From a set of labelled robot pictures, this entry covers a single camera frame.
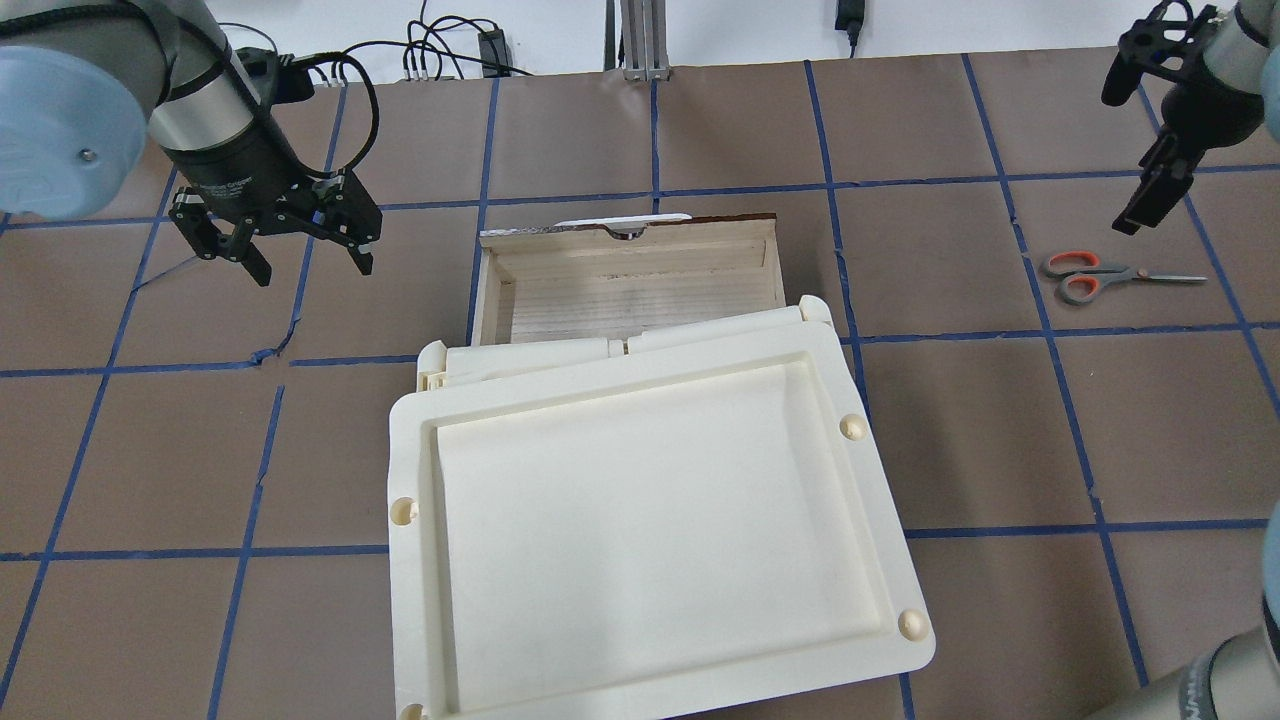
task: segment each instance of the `grid of blue tape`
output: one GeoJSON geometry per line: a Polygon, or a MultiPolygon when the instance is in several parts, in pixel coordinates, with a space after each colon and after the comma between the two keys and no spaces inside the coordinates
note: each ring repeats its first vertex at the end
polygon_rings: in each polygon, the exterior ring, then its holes
{"type": "MultiPolygon", "coordinates": [[[[809,61],[804,63],[805,79],[808,83],[809,97],[813,105],[813,117],[818,132],[818,141],[820,145],[822,163],[823,163],[823,182],[822,183],[803,183],[803,184],[780,184],[780,186],[753,186],[753,187],[723,187],[723,188],[696,188],[696,190],[663,190],[660,184],[660,167],[659,167],[659,147],[658,147],[658,123],[659,123],[659,85],[652,83],[650,87],[650,142],[652,142],[652,188],[649,192],[618,192],[618,193],[596,193],[596,195],[566,195],[566,196],[543,196],[543,197],[516,197],[516,199],[489,199],[489,174],[493,161],[493,135],[498,109],[498,99],[500,90],[500,81],[494,79],[489,99],[489,113],[485,129],[485,150],[484,150],[484,169],[481,174],[480,196],[476,200],[461,200],[461,201],[443,201],[443,202],[403,202],[393,205],[383,205],[385,211],[398,211],[398,210],[420,210],[420,209],[434,209],[434,208],[476,208],[477,219],[476,229],[484,228],[485,211],[489,205],[522,205],[522,204],[544,204],[544,202],[577,202],[577,201],[603,201],[603,200],[630,200],[649,197],[653,202],[653,211],[659,211],[660,201],[663,197],[680,197],[680,196],[699,196],[699,195],[749,195],[749,193],[762,193],[762,192],[805,192],[805,191],[824,191],[828,199],[828,210],[831,214],[832,236],[835,238],[835,251],[837,269],[840,275],[841,288],[844,291],[844,313],[845,319],[850,328],[850,336],[842,338],[841,342],[850,347],[854,357],[854,375],[858,383],[859,391],[863,393],[864,401],[867,400],[867,387],[864,382],[863,372],[863,359],[861,347],[863,345],[872,343],[884,343],[884,342],[918,342],[918,341],[982,341],[982,340],[1005,340],[1005,338],[1041,338],[1046,342],[1047,350],[1050,352],[1050,359],[1053,365],[1055,374],[1057,377],[1059,389],[1061,393],[1062,404],[1066,410],[1069,424],[1071,428],[1073,439],[1075,441],[1075,448],[1079,457],[1082,473],[1084,475],[1085,489],[1089,495],[1091,503],[1094,510],[1094,523],[1092,524],[1071,524],[1071,525],[1011,525],[1011,527],[987,527],[987,528],[927,528],[927,529],[908,529],[906,537],[910,539],[941,539],[941,538],[980,538],[980,537],[1034,537],[1034,536],[1073,536],[1073,534],[1096,534],[1103,548],[1103,555],[1106,557],[1108,574],[1111,577],[1112,588],[1116,596],[1117,609],[1121,615],[1121,624],[1125,632],[1125,639],[1129,644],[1130,656],[1134,665],[1134,671],[1142,684],[1147,683],[1147,673],[1142,657],[1140,647],[1138,646],[1137,633],[1133,626],[1133,620],[1129,612],[1128,601],[1124,592],[1123,579],[1116,564],[1115,552],[1111,547],[1110,537],[1115,533],[1143,533],[1143,532],[1174,532],[1174,530],[1233,530],[1233,529],[1260,529],[1266,527],[1266,519],[1243,519],[1243,520],[1187,520],[1187,521],[1149,521],[1149,523],[1110,523],[1102,511],[1101,502],[1093,497],[1093,477],[1089,466],[1088,452],[1084,446],[1083,436],[1080,434],[1079,420],[1075,415],[1074,404],[1071,400],[1070,387],[1066,380],[1066,375],[1062,370],[1061,359],[1057,352],[1056,340],[1060,337],[1089,337],[1089,336],[1116,336],[1116,334],[1147,334],[1147,333],[1202,333],[1202,332],[1239,332],[1244,336],[1245,342],[1249,347],[1249,352],[1253,357],[1254,364],[1260,377],[1262,378],[1263,387],[1271,400],[1272,407],[1280,418],[1280,396],[1277,396],[1275,383],[1271,379],[1271,374],[1267,369],[1266,361],[1261,355],[1258,345],[1254,340],[1253,331],[1257,329],[1280,329],[1280,323],[1251,323],[1245,319],[1240,304],[1231,290],[1230,281],[1226,277],[1225,270],[1217,258],[1217,252],[1213,249],[1212,240],[1201,222],[1198,213],[1196,211],[1194,202],[1190,197],[1185,199],[1185,206],[1192,217],[1192,222],[1196,227],[1197,233],[1204,246],[1217,279],[1220,281],[1228,300],[1230,302],[1231,310],[1235,314],[1236,323],[1234,324],[1210,324],[1210,325],[1155,325],[1155,327],[1138,327],[1138,328],[1085,328],[1085,329],[1055,329],[1047,315],[1044,306],[1044,299],[1041,295],[1038,283],[1036,282],[1036,272],[1030,260],[1027,259],[1027,242],[1023,237],[1023,231],[1016,223],[1016,209],[1014,208],[1012,195],[1009,190],[1009,184],[1012,182],[1036,182],[1047,179],[1079,179],[1079,178],[1107,178],[1107,177],[1137,177],[1135,170],[1100,170],[1100,172],[1078,172],[1078,173],[1027,173],[1027,174],[1006,174],[1000,158],[1000,150],[996,143],[995,135],[991,129],[991,123],[987,117],[986,106],[982,99],[982,91],[978,86],[977,77],[973,70],[973,65],[969,61],[968,55],[961,56],[966,78],[969,81],[970,90],[973,92],[973,99],[977,105],[979,118],[982,120],[982,127],[987,137],[988,149],[992,155],[992,161],[996,168],[995,176],[966,176],[966,177],[941,177],[941,178],[904,178],[904,179],[883,179],[883,181],[858,181],[858,182],[841,182],[836,181],[832,173],[831,164],[831,151],[827,142],[826,128],[822,117],[822,102],[817,87],[817,82],[813,74],[813,67],[809,61]],[[865,187],[888,187],[888,186],[901,186],[901,184],[955,184],[955,183],[998,183],[1001,192],[1005,199],[1006,209],[1009,210],[1009,217],[1011,219],[1014,234],[1018,240],[1019,250],[1024,254],[1024,270],[1027,273],[1027,281],[1032,290],[1033,297],[1036,300],[1037,311],[1041,320],[1039,329],[1032,331],[1006,331],[1006,332],[972,332],[972,333],[941,333],[941,334],[893,334],[893,336],[861,336],[858,332],[856,316],[854,314],[852,302],[849,292],[849,270],[845,264],[844,258],[844,240],[840,227],[840,213],[836,202],[836,191],[849,190],[849,188],[865,188],[865,187]]],[[[1158,129],[1158,122],[1156,120],[1155,111],[1151,106],[1149,99],[1146,92],[1139,87],[1139,94],[1146,110],[1151,118],[1153,128],[1158,129]]],[[[326,159],[326,167],[330,167],[334,158],[334,151],[337,149],[338,135],[342,127],[343,110],[346,106],[347,92],[346,90],[339,96],[338,109],[334,118],[333,132],[329,140],[329,151],[326,159]]],[[[1276,172],[1280,170],[1280,164],[1254,164],[1254,165],[1235,165],[1235,167],[1219,167],[1219,168],[1201,168],[1201,173],[1253,173],[1253,172],[1276,172]]],[[[228,361],[228,363],[201,363],[201,364],[165,364],[165,365],[118,365],[116,357],[119,355],[120,343],[124,338],[124,332],[128,327],[129,316],[133,310],[134,300],[137,297],[137,291],[141,290],[148,281],[143,281],[145,273],[147,270],[147,261],[151,255],[151,250],[155,245],[155,238],[159,228],[168,223],[169,219],[164,215],[165,205],[168,197],[173,191],[175,182],[175,172],[170,172],[168,183],[165,184],[165,191],[161,197],[160,205],[156,214],[150,218],[120,218],[120,219],[106,219],[106,220],[68,220],[68,222],[37,222],[26,223],[20,227],[24,229],[36,228],[65,228],[65,227],[102,227],[102,225],[123,225],[123,224],[150,224],[151,232],[147,238],[146,249],[143,250],[142,258],[138,263],[138,268],[134,275],[133,291],[129,293],[129,299],[125,304],[124,311],[122,314],[115,338],[111,346],[111,352],[109,355],[108,363],[104,366],[96,368],[50,368],[50,369],[22,369],[22,370],[0,370],[0,378],[23,378],[23,377],[60,377],[60,375],[96,375],[101,377],[99,383],[97,393],[91,405],[90,415],[84,425],[84,432],[81,437],[79,446],[77,448],[76,460],[72,465],[72,470],[63,492],[61,501],[58,507],[58,512],[54,516],[52,528],[50,529],[49,539],[45,544],[44,551],[40,552],[3,552],[0,553],[0,562],[36,562],[38,569],[36,571],[36,578],[33,580],[31,593],[18,628],[18,633],[14,638],[13,647],[10,650],[8,661],[5,664],[4,675],[0,678],[0,707],[4,706],[4,700],[8,694],[10,683],[13,680],[14,670],[17,667],[19,656],[22,653],[22,644],[27,637],[31,626],[32,615],[36,610],[36,603],[40,598],[40,592],[45,582],[46,573],[51,562],[55,561],[109,561],[109,560],[151,560],[151,559],[209,559],[209,557],[223,557],[223,559],[237,559],[237,573],[236,580],[232,588],[232,598],[228,607],[228,616],[224,628],[223,642],[219,648],[219,657],[214,678],[214,688],[210,696],[207,717],[212,720],[218,715],[218,707],[220,701],[221,683],[225,676],[227,660],[230,652],[232,641],[234,637],[236,616],[239,607],[241,592],[243,589],[244,574],[248,562],[253,557],[307,557],[307,556],[342,556],[342,555],[384,555],[388,552],[385,544],[355,544],[355,546],[307,546],[307,547],[253,547],[253,532],[256,527],[257,510],[261,505],[261,497],[264,492],[262,480],[268,474],[270,466],[271,448],[274,445],[275,428],[280,416],[280,409],[284,402],[284,386],[276,389],[275,401],[271,409],[271,419],[268,425],[268,434],[262,447],[262,459],[259,470],[257,483],[255,484],[253,496],[250,500],[250,514],[244,528],[243,542],[241,547],[214,547],[214,548],[165,548],[165,550],[105,550],[105,551],[58,551],[58,536],[61,530],[63,520],[67,515],[67,509],[70,505],[72,495],[76,489],[76,480],[79,475],[81,466],[84,460],[84,452],[88,447],[90,438],[93,433],[93,428],[97,421],[97,415],[102,405],[102,398],[106,393],[108,386],[113,375],[116,374],[136,374],[136,373],[186,373],[186,372],[232,372],[241,370],[259,365],[261,357],[252,357],[247,361],[228,361]]],[[[5,214],[0,217],[0,236],[10,228],[10,215],[5,214]]],[[[306,251],[303,254],[302,265],[300,268],[298,287],[294,296],[293,314],[291,316],[289,327],[285,334],[285,340],[282,341],[279,347],[283,347],[288,342],[288,337],[292,334],[298,319],[301,318],[302,302],[306,292],[306,282],[311,265],[311,252],[312,252],[314,240],[308,238],[306,251]]],[[[476,252],[479,256],[479,245],[476,245],[476,252]]],[[[479,263],[474,263],[472,278],[471,278],[471,306],[475,305],[475,293],[479,270],[479,263]]],[[[471,327],[468,319],[467,334],[470,336],[471,327]]],[[[353,357],[316,357],[316,359],[303,359],[293,360],[291,365],[293,366],[326,366],[326,365],[361,365],[361,364],[387,364],[387,363],[413,363],[416,360],[412,355],[379,355],[379,356],[353,356],[353,357]]],[[[909,720],[915,719],[915,703],[911,696],[911,680],[909,674],[902,674],[899,678],[902,705],[909,720]]]]}

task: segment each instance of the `scissor blade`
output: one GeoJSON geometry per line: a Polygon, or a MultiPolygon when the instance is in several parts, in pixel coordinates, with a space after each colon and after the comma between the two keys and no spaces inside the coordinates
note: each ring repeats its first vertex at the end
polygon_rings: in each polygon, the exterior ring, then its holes
{"type": "Polygon", "coordinates": [[[1143,279],[1155,283],[1202,283],[1208,282],[1204,275],[1171,275],[1167,273],[1148,273],[1143,279]]]}

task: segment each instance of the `power adapter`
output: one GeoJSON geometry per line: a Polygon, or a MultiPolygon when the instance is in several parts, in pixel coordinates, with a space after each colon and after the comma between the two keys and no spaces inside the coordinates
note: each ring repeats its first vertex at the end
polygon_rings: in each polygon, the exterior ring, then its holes
{"type": "Polygon", "coordinates": [[[836,5],[836,29],[849,33],[849,56],[858,51],[858,36],[867,22],[867,0],[838,0],[836,5]]]}
{"type": "Polygon", "coordinates": [[[484,77],[511,77],[511,49],[502,28],[480,32],[480,59],[484,77]]]}

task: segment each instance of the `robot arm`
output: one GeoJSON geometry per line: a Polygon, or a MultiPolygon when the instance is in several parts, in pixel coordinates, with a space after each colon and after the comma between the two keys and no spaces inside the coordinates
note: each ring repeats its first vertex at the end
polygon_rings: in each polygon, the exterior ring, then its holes
{"type": "Polygon", "coordinates": [[[1156,227],[1187,195],[1204,152],[1243,142],[1263,117],[1280,140],[1280,106],[1272,108],[1280,102],[1280,55],[1268,61],[1280,40],[1276,5],[1277,0],[1240,0],[1229,13],[1208,5],[1193,15],[1187,0],[1164,0],[1120,37],[1103,102],[1123,105],[1143,73],[1175,87],[1161,102],[1164,126],[1142,159],[1142,182],[1112,228],[1134,234],[1143,225],[1156,227]],[[1175,4],[1185,18],[1169,20],[1166,13],[1175,4]],[[1181,64],[1170,67],[1174,58],[1181,64]]]}
{"type": "MultiPolygon", "coordinates": [[[[0,6],[0,211],[90,215],[118,192],[150,131],[189,187],[169,217],[202,259],[266,286],[253,236],[306,232],[347,249],[362,274],[381,211],[352,167],[303,164],[271,119],[314,94],[294,59],[234,53],[204,0],[10,0],[0,6]],[[233,225],[223,232],[212,217],[233,225]]],[[[355,65],[374,102],[372,83],[355,65]]]]}

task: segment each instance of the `white wall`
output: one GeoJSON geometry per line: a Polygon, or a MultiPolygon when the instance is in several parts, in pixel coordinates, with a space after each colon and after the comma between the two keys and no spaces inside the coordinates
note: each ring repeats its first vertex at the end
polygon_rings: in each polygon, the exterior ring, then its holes
{"type": "MultiPolygon", "coordinates": [[[[362,40],[403,40],[419,0],[207,0],[221,20],[261,27],[280,50],[340,50],[362,40]]],[[[922,55],[1114,45],[1155,0],[867,0],[859,56],[922,55]]],[[[836,0],[668,0],[671,63],[710,65],[844,58],[832,29],[836,0]]],[[[602,68],[604,0],[429,0],[428,19],[489,17],[507,32],[513,61],[535,74],[602,68]]],[[[234,42],[247,35],[229,32],[234,42]]],[[[449,35],[454,51],[477,55],[475,32],[449,35]]],[[[358,55],[375,79],[401,78],[401,53],[358,55]]],[[[475,65],[463,67],[468,77],[475,65]]]]}

